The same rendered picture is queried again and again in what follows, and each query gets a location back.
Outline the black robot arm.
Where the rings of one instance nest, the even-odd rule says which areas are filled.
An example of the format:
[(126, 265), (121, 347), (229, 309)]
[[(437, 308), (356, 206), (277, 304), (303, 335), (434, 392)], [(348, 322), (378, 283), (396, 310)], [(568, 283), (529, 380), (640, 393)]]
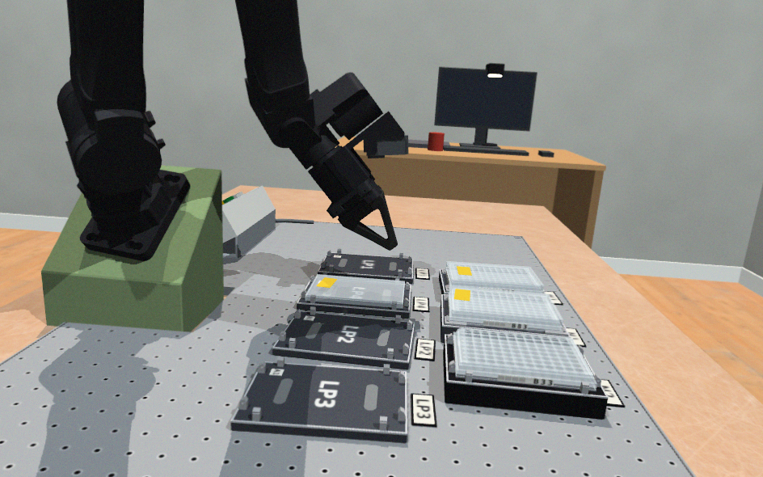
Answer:
[[(350, 140), (382, 116), (351, 72), (310, 94), (297, 0), (235, 2), (250, 105), (272, 143), (290, 148), (306, 170), (339, 144), (328, 123)], [(190, 183), (160, 170), (166, 144), (149, 128), (156, 122), (145, 111), (144, 0), (67, 0), (67, 8), (71, 80), (57, 108), (92, 216), (80, 241), (92, 251), (147, 261)], [(346, 193), (371, 174), (353, 149), (362, 140), (368, 158), (407, 154), (407, 135), (387, 112), (324, 162)]]

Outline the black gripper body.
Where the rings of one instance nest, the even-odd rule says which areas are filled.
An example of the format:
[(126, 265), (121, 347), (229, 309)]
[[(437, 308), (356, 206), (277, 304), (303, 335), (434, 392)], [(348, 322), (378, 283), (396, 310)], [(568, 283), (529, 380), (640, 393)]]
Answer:
[(324, 191), (332, 204), (327, 209), (327, 212), (332, 218), (339, 217), (338, 222), (344, 222), (348, 217), (353, 215), (357, 210), (364, 205), (370, 204), (378, 196), (380, 196), (381, 188), (374, 182), (374, 177), (370, 174), (370, 177), (363, 181), (359, 186), (351, 190), (349, 193), (340, 186), (338, 180), (331, 174), (328, 167), (324, 162), (329, 159), (334, 153), (338, 152), (342, 146), (336, 146), (331, 152), (326, 154), (323, 158), (318, 160), (318, 164), (308, 171), (318, 186)]

